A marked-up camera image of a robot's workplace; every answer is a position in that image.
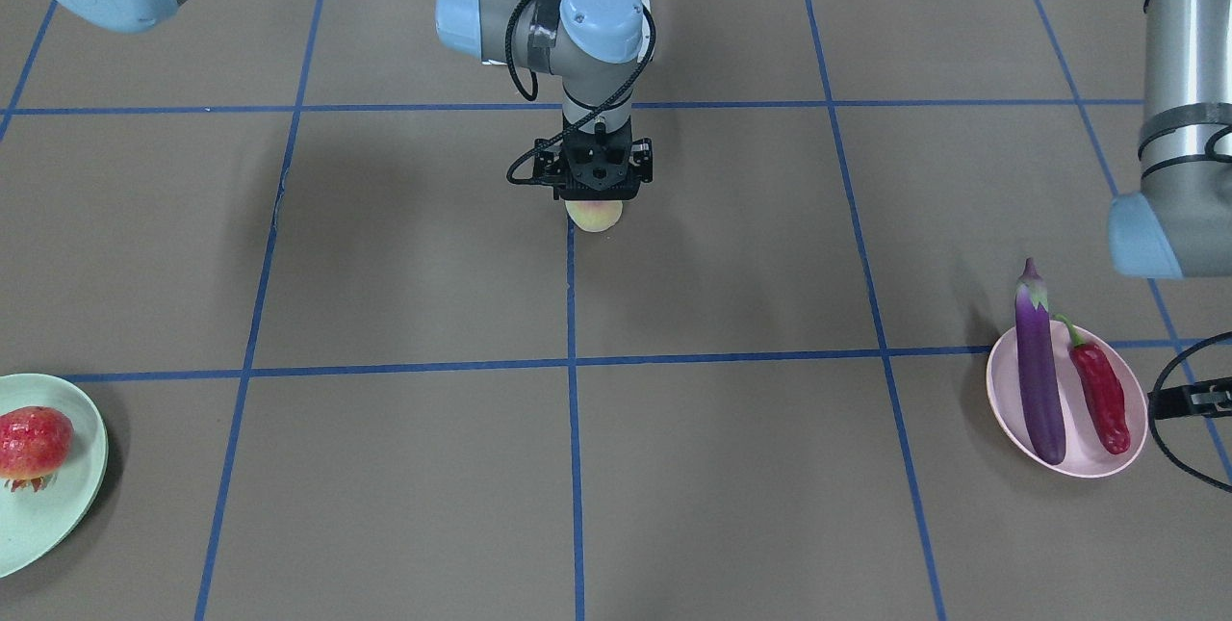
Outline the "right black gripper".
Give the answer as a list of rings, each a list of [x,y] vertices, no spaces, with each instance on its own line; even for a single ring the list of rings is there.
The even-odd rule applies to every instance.
[[[642,184],[653,181],[653,143],[636,139],[632,122],[595,133],[568,131],[558,142],[535,152],[535,184],[553,191],[554,200],[630,201]]]

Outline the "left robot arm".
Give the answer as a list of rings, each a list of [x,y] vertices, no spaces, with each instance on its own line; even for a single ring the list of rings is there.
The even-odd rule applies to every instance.
[[[1112,200],[1117,274],[1230,274],[1230,0],[1142,0],[1140,190]]]

